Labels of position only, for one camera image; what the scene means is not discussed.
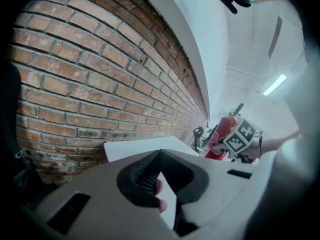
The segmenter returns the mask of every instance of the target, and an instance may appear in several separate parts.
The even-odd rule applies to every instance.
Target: black slot
[[[86,203],[90,196],[83,193],[76,193],[71,199],[56,213],[47,223],[51,228],[65,235]]]
[[[227,174],[231,174],[231,175],[234,175],[234,176],[238,176],[238,177],[241,177],[241,178],[244,178],[244,179],[250,179],[252,173],[250,172],[245,172],[245,171],[240,171],[240,170],[228,170]]]

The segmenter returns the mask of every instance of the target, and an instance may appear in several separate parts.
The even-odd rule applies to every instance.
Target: brick wall
[[[144,0],[31,0],[8,57],[22,81],[18,141],[48,182],[105,163],[106,141],[184,141],[207,118],[182,48]]]

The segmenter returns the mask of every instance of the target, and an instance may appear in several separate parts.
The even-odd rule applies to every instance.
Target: fire extinguisher
[[[243,106],[244,104],[241,103],[234,112],[230,112],[228,115],[221,118],[219,124],[215,127],[211,139],[207,144],[209,147],[209,152],[206,154],[206,158],[222,160],[225,157],[227,153],[214,150],[214,146],[223,143],[225,137],[227,137],[231,133],[231,130],[235,126],[237,126],[238,120],[236,116],[239,114]]]

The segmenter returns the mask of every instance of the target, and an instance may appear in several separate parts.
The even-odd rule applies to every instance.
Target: fluorescent light
[[[281,74],[277,80],[274,81],[273,84],[263,93],[263,95],[268,96],[270,93],[272,93],[275,89],[279,87],[285,80],[287,79],[287,76],[285,74]]]

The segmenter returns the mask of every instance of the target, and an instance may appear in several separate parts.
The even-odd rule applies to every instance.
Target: finger
[[[159,195],[162,189],[164,188],[164,184],[162,183],[161,180],[157,179],[156,184],[155,184],[155,195]]]
[[[162,214],[164,211],[166,211],[168,208],[168,203],[166,200],[160,199],[160,213]]]

